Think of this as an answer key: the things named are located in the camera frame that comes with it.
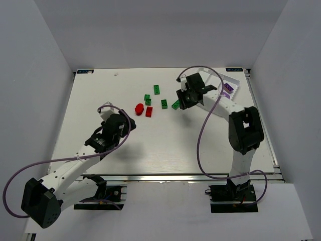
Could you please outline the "green long lego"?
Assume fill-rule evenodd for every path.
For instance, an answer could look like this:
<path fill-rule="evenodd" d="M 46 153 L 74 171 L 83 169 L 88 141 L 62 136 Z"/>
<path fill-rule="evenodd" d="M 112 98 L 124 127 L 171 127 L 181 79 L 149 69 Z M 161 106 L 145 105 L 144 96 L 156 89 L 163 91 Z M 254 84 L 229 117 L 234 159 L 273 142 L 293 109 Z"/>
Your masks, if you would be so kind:
<path fill-rule="evenodd" d="M 160 88 L 159 85 L 154 85 L 153 86 L 154 94 L 159 95 L 160 94 Z"/>
<path fill-rule="evenodd" d="M 179 100 L 175 101 L 175 102 L 171 105 L 171 107 L 172 107 L 174 110 L 177 110 L 177 109 L 180 107 L 180 101 L 179 101 Z"/>

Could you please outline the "red round lego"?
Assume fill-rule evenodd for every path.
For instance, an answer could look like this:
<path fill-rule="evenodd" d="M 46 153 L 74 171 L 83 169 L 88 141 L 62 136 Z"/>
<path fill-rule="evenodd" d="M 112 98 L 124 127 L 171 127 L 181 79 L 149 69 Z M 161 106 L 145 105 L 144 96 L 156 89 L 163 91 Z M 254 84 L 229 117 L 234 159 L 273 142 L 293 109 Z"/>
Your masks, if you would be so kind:
<path fill-rule="evenodd" d="M 144 105 L 142 103 L 137 104 L 134 111 L 137 116 L 142 115 L 142 113 L 144 112 Z"/>

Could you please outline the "red rectangular lego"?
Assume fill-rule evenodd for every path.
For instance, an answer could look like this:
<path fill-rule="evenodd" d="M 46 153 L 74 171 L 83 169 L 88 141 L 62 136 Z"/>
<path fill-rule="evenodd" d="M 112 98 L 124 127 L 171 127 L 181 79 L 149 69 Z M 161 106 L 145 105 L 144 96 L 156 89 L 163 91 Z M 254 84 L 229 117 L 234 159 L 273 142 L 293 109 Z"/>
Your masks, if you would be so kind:
<path fill-rule="evenodd" d="M 146 117 L 151 117 L 152 116 L 152 111 L 153 111 L 153 107 L 147 106 L 146 112 L 145 112 L 145 116 Z"/>

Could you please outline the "green long lego top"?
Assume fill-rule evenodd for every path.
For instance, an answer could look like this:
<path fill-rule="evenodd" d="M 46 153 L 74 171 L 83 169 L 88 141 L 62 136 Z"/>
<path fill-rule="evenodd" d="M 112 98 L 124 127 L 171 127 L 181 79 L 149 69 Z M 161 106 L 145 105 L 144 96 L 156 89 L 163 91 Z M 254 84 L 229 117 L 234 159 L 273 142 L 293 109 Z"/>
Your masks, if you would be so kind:
<path fill-rule="evenodd" d="M 159 85 L 154 85 L 153 86 L 154 94 L 159 95 L 160 94 L 160 88 Z"/>

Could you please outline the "green lego pair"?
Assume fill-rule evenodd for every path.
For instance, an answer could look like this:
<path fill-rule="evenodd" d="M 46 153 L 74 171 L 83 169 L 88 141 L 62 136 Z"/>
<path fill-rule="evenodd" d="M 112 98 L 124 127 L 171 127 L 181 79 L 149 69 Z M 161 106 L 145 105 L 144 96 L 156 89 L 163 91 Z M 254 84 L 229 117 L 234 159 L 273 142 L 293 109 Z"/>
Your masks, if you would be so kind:
<path fill-rule="evenodd" d="M 144 95 L 145 105 L 151 106 L 151 96 L 149 94 Z"/>

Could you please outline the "purple long lego plate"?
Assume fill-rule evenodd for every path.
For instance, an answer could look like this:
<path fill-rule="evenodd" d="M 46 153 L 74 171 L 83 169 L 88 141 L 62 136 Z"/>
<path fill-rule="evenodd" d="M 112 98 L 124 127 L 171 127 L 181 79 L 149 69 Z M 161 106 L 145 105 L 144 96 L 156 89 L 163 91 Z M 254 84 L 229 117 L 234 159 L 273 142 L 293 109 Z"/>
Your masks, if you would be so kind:
<path fill-rule="evenodd" d="M 227 93 L 232 93 L 232 92 L 234 92 L 234 88 L 233 88 L 231 85 L 229 85 L 228 83 L 225 83 L 225 84 L 224 84 L 224 90 L 225 90 Z"/>

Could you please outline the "purple round lego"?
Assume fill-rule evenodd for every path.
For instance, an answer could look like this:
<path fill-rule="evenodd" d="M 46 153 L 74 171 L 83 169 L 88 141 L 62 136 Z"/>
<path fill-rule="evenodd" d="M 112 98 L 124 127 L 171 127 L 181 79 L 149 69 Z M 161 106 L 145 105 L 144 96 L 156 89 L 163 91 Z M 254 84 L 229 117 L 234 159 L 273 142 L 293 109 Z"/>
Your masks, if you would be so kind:
<path fill-rule="evenodd" d="M 227 93 L 225 93 L 225 92 L 223 92 L 222 95 L 223 95 L 224 97 L 228 98 L 228 99 L 230 98 L 230 95 L 227 94 Z"/>

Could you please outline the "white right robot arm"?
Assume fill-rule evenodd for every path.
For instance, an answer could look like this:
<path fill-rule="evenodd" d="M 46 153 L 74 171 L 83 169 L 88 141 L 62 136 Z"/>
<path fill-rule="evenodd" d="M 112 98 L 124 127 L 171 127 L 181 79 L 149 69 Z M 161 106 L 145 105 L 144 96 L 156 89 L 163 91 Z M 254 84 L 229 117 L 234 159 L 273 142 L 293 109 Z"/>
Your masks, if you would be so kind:
<path fill-rule="evenodd" d="M 264 140 L 264 132 L 258 109 L 242 107 L 225 97 L 221 91 L 206 85 L 199 73 L 177 78 L 181 88 L 176 91 L 180 109 L 185 110 L 197 104 L 210 114 L 222 117 L 228 123 L 228 140 L 233 149 L 231 170 L 227 188 L 237 196 L 250 186 L 250 167 L 253 156 Z"/>

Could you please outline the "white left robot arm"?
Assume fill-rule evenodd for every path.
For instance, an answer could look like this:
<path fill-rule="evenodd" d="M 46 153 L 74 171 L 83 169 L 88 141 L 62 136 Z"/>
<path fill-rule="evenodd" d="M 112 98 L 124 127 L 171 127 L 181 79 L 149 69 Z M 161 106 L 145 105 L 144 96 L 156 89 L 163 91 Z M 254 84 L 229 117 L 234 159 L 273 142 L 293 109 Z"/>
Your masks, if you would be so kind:
<path fill-rule="evenodd" d="M 40 180 L 31 178 L 24 188 L 22 210 L 41 228 L 48 228 L 61 212 L 78 202 L 100 201 L 108 197 L 107 182 L 96 174 L 86 174 L 122 138 L 136 128 L 134 119 L 123 110 L 101 115 L 101 126 L 84 142 L 74 158 Z"/>

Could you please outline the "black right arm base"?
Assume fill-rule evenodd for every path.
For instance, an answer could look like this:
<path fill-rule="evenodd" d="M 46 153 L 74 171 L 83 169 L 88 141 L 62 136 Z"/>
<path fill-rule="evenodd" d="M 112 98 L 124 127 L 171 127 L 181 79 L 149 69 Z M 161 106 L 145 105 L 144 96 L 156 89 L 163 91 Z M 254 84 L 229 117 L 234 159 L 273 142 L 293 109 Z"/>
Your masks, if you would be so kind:
<path fill-rule="evenodd" d="M 205 190 L 210 198 L 211 213 L 256 213 L 256 193 L 253 185 L 238 197 L 232 197 L 226 185 L 212 185 Z"/>

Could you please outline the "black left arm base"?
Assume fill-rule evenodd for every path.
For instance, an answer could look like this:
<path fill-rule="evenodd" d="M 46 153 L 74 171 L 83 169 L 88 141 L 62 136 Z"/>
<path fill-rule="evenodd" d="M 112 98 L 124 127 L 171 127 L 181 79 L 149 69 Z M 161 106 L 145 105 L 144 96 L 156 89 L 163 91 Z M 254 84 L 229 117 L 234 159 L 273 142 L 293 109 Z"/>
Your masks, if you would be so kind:
<path fill-rule="evenodd" d="M 74 210 L 115 210 L 121 211 L 126 200 L 127 187 L 124 185 L 109 185 L 101 176 L 91 174 L 82 180 L 92 180 L 98 185 L 95 195 L 74 204 Z"/>

